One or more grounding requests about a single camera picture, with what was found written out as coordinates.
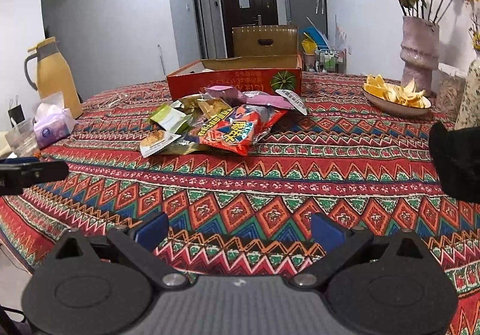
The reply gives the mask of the patterned red tablecloth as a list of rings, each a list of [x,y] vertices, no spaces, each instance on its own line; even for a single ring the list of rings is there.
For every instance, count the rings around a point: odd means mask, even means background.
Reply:
[[[309,113],[284,116],[246,156],[207,151],[141,156],[165,82],[104,91],[84,102],[72,135],[47,147],[64,181],[1,200],[1,242],[29,270],[66,229],[102,235],[158,212],[170,230],[157,256],[189,277],[292,276],[322,258],[311,218],[323,213],[377,235],[411,229],[456,286],[450,334],[479,332],[479,206],[443,193],[428,137],[439,111],[397,118],[374,108],[363,78],[304,74]]]

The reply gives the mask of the brown wooden chair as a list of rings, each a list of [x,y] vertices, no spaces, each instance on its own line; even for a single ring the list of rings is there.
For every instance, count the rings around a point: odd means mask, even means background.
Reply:
[[[233,54],[296,55],[299,51],[298,27],[292,25],[253,25],[234,27]]]

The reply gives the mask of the red cardboard snack box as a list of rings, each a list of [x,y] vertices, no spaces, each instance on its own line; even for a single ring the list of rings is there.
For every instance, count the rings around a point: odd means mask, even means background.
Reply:
[[[167,76],[171,97],[196,94],[210,86],[233,86],[239,91],[301,94],[303,62],[299,55],[257,55],[195,61]]]

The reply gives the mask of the purple tissue pack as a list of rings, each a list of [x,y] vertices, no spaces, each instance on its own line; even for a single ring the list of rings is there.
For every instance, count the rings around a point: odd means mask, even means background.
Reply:
[[[69,136],[77,120],[65,107],[63,92],[49,95],[40,101],[34,118],[34,133],[38,147],[42,150]]]

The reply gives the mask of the plate of orange peels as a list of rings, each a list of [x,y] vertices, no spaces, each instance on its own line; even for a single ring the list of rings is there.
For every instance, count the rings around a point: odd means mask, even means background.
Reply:
[[[386,82],[380,74],[368,75],[362,90],[372,105],[393,116],[418,117],[431,110],[425,90],[417,91],[414,79],[400,86]]]

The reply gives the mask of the black cloth bag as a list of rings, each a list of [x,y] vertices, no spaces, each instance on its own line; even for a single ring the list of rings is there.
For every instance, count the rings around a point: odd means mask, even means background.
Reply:
[[[442,190],[466,203],[480,199],[480,129],[447,130],[442,122],[432,125],[429,151]]]

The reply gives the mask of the clear plastic cup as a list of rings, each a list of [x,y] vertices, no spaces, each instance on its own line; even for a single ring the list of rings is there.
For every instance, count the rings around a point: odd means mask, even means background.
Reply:
[[[32,119],[27,119],[17,124],[6,134],[7,143],[17,157],[30,157],[39,155],[39,147],[34,132]]]

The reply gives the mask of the red orange chip bag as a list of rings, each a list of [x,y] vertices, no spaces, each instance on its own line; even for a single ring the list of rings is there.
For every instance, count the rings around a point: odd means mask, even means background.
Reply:
[[[243,104],[223,110],[196,133],[199,144],[245,156],[287,110]]]

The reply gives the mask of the long green snack bar pack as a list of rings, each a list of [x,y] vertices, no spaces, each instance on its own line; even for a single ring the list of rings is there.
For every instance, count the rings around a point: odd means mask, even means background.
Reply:
[[[178,133],[187,124],[189,115],[176,110],[167,103],[161,104],[150,116],[150,120],[158,124],[168,133]]]

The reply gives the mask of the yellow thermos jug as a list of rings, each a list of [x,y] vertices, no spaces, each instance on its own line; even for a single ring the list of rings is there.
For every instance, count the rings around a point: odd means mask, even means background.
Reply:
[[[83,114],[80,97],[77,93],[72,71],[58,49],[55,37],[47,38],[28,49],[24,60],[24,74],[28,84],[44,99],[58,92],[63,93],[64,106],[69,108],[74,119]],[[36,80],[29,76],[28,64],[37,61]]]

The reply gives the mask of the pink snack packet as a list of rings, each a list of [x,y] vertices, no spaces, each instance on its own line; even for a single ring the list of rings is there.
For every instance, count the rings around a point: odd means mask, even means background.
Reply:
[[[239,106],[247,102],[245,94],[233,86],[211,86],[206,93],[214,99],[222,99],[230,106]]]
[[[291,102],[278,94],[272,95],[261,91],[246,91],[243,95],[245,96],[245,104],[284,110],[295,110],[295,107]]]

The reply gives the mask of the dark entrance door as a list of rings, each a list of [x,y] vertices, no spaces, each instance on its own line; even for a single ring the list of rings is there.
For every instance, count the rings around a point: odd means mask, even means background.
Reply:
[[[227,57],[233,57],[233,28],[277,25],[277,0],[220,0]]]

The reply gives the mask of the yellow noodle snack pack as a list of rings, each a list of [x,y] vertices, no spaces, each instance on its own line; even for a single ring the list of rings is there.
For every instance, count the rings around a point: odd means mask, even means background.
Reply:
[[[231,107],[222,99],[216,99],[205,94],[194,94],[185,97],[183,104],[194,112],[202,113],[208,119],[229,110]]]

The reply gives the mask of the pink ceramic vase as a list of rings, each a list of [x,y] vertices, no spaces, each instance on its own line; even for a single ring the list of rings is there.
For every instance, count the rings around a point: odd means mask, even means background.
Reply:
[[[439,26],[419,17],[403,17],[400,59],[404,62],[401,85],[415,81],[417,91],[430,97],[433,71],[439,67]]]

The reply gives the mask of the white cracker snack packet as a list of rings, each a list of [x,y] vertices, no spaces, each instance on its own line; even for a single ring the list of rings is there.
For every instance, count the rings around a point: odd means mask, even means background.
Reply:
[[[142,157],[148,158],[151,155],[162,151],[164,148],[175,142],[180,137],[181,136],[179,134],[169,133],[163,130],[157,130],[140,141],[140,153]]]

